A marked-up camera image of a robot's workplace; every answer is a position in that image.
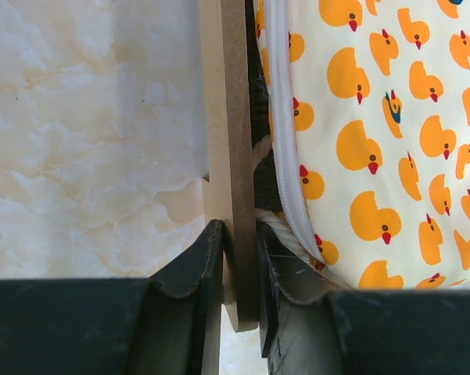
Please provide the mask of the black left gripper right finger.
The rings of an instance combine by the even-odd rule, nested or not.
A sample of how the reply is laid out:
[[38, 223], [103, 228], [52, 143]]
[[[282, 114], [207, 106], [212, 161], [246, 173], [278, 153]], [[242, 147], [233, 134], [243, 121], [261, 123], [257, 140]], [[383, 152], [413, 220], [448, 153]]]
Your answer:
[[352, 291], [257, 228], [272, 374], [470, 374], [470, 290]]

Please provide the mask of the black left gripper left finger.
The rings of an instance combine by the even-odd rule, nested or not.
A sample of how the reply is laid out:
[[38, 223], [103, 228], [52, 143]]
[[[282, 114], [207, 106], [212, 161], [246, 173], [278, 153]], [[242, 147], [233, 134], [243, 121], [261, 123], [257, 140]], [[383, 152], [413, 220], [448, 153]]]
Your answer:
[[147, 278], [0, 280], [0, 374], [215, 374], [223, 225]]

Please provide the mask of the wooden pet bed frame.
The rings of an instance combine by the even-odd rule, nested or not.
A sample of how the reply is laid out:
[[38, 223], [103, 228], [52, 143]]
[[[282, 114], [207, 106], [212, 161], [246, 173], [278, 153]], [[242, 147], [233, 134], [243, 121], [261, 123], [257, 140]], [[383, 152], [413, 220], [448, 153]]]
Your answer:
[[208, 175], [206, 220], [223, 223], [224, 306], [236, 333], [258, 327], [257, 236], [243, 1], [199, 2]]

